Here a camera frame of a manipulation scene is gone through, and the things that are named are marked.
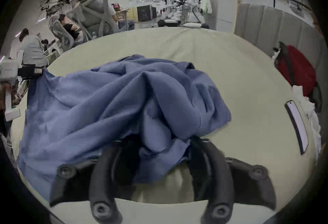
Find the white towel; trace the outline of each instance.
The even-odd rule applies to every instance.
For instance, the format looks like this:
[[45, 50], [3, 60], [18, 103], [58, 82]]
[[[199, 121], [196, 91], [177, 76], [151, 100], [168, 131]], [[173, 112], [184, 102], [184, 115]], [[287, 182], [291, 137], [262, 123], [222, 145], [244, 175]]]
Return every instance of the white towel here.
[[314, 143], [316, 146], [316, 160], [318, 160], [318, 156], [321, 150], [321, 136], [320, 136], [320, 125], [319, 120], [316, 112], [314, 111], [314, 103], [311, 103], [309, 101], [308, 97], [303, 96], [303, 87], [302, 86], [293, 86], [293, 94], [294, 97], [297, 98], [297, 100], [301, 104], [302, 110], [306, 113], [309, 121], [311, 130], [314, 137]]

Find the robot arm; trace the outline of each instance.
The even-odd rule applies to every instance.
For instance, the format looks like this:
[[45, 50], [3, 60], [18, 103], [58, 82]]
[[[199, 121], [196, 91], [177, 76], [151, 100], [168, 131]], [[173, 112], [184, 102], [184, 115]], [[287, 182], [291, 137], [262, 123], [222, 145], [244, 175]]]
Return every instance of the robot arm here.
[[[16, 84], [17, 79], [33, 79], [43, 74], [42, 67], [34, 65], [22, 66], [24, 51], [20, 50], [17, 59], [3, 59], [0, 62], [0, 82], [8, 82], [11, 86]], [[20, 109], [11, 106], [11, 92], [6, 90], [6, 121], [20, 117]]]

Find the black shirt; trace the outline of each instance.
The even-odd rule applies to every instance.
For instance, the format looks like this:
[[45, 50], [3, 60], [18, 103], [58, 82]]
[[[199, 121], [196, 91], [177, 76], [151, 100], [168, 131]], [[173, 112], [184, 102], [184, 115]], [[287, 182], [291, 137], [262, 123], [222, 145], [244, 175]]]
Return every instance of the black shirt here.
[[79, 36], [78, 32], [75, 32], [75, 30], [72, 30], [72, 26], [73, 24], [65, 24], [63, 25], [63, 27], [65, 28], [65, 30], [74, 38], [76, 39]]

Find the gray shirt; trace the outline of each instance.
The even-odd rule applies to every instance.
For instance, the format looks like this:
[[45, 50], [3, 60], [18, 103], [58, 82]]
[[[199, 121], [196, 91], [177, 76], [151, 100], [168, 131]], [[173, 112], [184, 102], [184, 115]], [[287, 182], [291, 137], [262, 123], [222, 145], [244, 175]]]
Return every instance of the gray shirt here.
[[43, 53], [41, 42], [37, 36], [26, 36], [19, 50], [24, 50], [24, 64], [35, 64], [41, 67], [46, 66], [48, 63], [47, 57]]

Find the blue cloth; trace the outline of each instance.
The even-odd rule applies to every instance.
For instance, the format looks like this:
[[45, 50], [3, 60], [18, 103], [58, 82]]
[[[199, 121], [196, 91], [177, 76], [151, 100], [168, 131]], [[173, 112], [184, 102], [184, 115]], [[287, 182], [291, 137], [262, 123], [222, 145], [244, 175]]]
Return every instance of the blue cloth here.
[[57, 168], [99, 155], [113, 139], [140, 134], [136, 183], [163, 177], [191, 136], [231, 120], [215, 84], [191, 63], [140, 55], [30, 82], [18, 166], [47, 201]]

